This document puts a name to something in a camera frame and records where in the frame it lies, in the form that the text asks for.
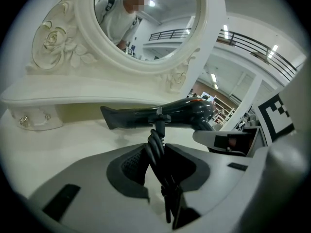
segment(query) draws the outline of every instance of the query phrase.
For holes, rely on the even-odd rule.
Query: white column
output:
[[[249,87],[243,101],[237,108],[236,112],[229,119],[229,121],[222,127],[221,131],[231,131],[247,112],[247,110],[252,106],[255,96],[260,88],[262,82],[262,77],[256,76],[251,86]]]
[[[207,9],[208,21],[206,29],[201,36],[201,41],[197,44],[200,51],[195,54],[196,59],[190,60],[186,81],[180,89],[180,98],[185,98],[188,95],[196,80],[202,74],[203,68],[215,46],[220,29],[223,28],[227,20],[225,0],[208,0]]]

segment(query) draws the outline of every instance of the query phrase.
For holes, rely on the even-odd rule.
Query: white vanity table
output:
[[[149,129],[109,130],[100,106],[140,108],[181,98],[202,52],[208,0],[197,0],[181,48],[144,62],[121,52],[101,30],[94,0],[60,0],[38,28],[28,75],[1,96],[0,149],[12,187],[29,197],[46,180],[87,156],[147,141]],[[218,35],[218,29],[209,34]],[[206,150],[192,129],[166,129],[165,141]]]

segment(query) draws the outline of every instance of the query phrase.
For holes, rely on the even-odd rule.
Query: mirror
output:
[[[187,42],[196,0],[95,0],[98,23],[110,41],[143,61],[163,58]]]

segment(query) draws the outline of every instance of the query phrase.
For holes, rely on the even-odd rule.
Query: railing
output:
[[[187,38],[190,34],[191,28],[189,29],[175,29],[175,30],[167,30],[158,33],[153,33],[150,36],[149,41],[155,40],[165,40],[165,39],[180,39],[180,38]]]
[[[274,52],[270,47],[240,33],[231,31],[227,32],[228,39],[225,38],[224,30],[221,30],[217,42],[247,51],[249,54],[278,70],[288,81],[296,75],[297,69],[279,53]]]

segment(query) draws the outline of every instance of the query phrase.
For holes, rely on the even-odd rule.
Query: black slot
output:
[[[73,184],[65,185],[64,188],[45,206],[43,212],[59,222],[80,189],[80,187]]]
[[[228,137],[227,136],[216,135],[215,136],[214,147],[226,150],[227,147],[228,147]]]
[[[242,164],[238,164],[238,163],[234,163],[234,162],[230,163],[228,166],[232,167],[234,169],[244,171],[244,172],[247,170],[247,166],[242,165]]]

